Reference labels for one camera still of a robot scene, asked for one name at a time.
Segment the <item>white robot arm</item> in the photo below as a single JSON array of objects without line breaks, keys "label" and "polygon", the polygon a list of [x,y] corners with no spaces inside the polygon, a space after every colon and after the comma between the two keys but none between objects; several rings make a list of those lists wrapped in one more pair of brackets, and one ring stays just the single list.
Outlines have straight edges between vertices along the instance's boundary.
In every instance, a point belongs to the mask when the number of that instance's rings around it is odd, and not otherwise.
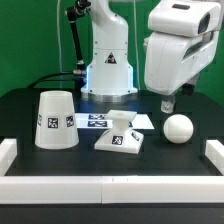
[{"label": "white robot arm", "polygon": [[[119,102],[135,94],[128,62],[128,24],[109,8],[110,0],[90,0],[93,59],[82,96]],[[144,40],[144,82],[162,96],[161,110],[171,113],[175,93],[190,95],[201,70],[214,59],[224,19],[224,0],[160,0],[149,13],[152,34]]]}]

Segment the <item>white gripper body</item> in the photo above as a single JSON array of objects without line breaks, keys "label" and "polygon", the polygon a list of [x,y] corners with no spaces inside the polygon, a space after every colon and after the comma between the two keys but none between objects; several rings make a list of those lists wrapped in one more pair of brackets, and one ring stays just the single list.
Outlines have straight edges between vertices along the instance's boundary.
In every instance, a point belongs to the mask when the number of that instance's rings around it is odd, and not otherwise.
[{"label": "white gripper body", "polygon": [[144,81],[147,88],[171,95],[214,59],[219,32],[189,38],[153,32],[148,38]]}]

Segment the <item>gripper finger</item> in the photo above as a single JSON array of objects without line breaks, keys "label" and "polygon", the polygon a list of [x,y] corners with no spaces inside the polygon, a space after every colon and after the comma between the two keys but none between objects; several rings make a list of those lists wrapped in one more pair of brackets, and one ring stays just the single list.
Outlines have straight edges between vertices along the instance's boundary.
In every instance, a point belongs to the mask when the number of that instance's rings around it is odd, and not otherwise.
[{"label": "gripper finger", "polygon": [[175,96],[163,96],[161,102],[161,111],[164,113],[172,113],[175,106]]},{"label": "gripper finger", "polygon": [[182,93],[184,95],[191,96],[194,93],[199,77],[200,74],[196,74],[194,77],[192,77],[190,80],[188,80],[182,85]]}]

